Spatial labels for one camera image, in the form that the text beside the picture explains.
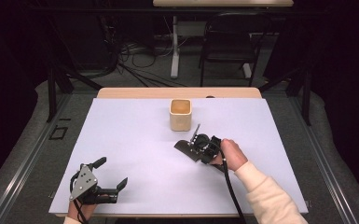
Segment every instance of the human hand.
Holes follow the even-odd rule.
[[[75,207],[75,203],[71,201],[69,202],[68,217],[80,222],[85,222],[91,218],[91,215],[94,213],[96,207],[97,204],[83,204],[80,210],[86,220],[82,220],[81,216],[78,216],[78,211]]]
[[[232,171],[238,170],[242,165],[248,162],[248,159],[241,151],[237,143],[231,139],[223,139],[220,148],[225,154],[228,163],[228,169]],[[210,162],[210,164],[222,164],[222,155],[219,154]]]

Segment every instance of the white table leg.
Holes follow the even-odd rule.
[[[171,78],[178,78],[179,73],[179,48],[178,48],[178,33],[177,33],[178,20],[173,16],[173,65],[171,68]]]
[[[249,78],[252,75],[251,67],[249,66],[249,63],[245,63],[242,66],[243,73],[245,74],[245,77]]]

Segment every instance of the white table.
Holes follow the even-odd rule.
[[[292,0],[153,0],[155,7],[291,7]],[[173,16],[173,64],[171,78],[178,78],[179,52],[178,48],[178,20]],[[194,36],[203,35],[203,29],[195,30]],[[251,76],[249,64],[243,67],[247,77]]]
[[[190,132],[170,129],[169,104],[174,95],[195,97],[191,98]],[[220,98],[201,98],[208,95]],[[223,173],[194,162],[173,147],[178,140],[189,140],[198,123],[199,133],[235,139],[248,158],[289,193],[299,211],[308,213],[269,107],[256,88],[102,89],[92,103],[49,212],[65,216],[69,180],[80,163],[106,157],[107,163],[93,171],[98,186],[115,188],[125,177],[128,185],[117,203],[100,204],[95,216],[237,216]],[[242,183],[232,172],[230,178],[243,213],[252,214]]]

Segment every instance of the person's arm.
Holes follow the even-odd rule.
[[[81,206],[81,212],[83,213],[83,216],[86,218],[86,220],[91,218],[91,215],[94,213],[96,207],[97,204],[83,204],[83,206]],[[69,202],[68,215],[65,217],[63,224],[80,224],[80,219],[81,217],[78,216],[78,211],[74,202]]]
[[[238,144],[223,139],[220,147],[228,169],[235,172],[248,190],[246,198],[259,223],[307,223],[290,196],[271,177],[258,171]],[[221,160],[221,155],[218,155],[211,164],[221,164]]]
[[[248,190],[246,198],[259,223],[307,223],[292,198],[250,161],[241,166],[235,175]]]

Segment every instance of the sleeve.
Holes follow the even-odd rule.
[[[246,198],[258,223],[307,223],[292,198],[273,178],[257,170],[250,161],[241,166],[235,175],[249,192]]]
[[[63,224],[81,224],[81,223],[77,220],[74,220],[73,218],[65,217],[65,221],[63,222]]]

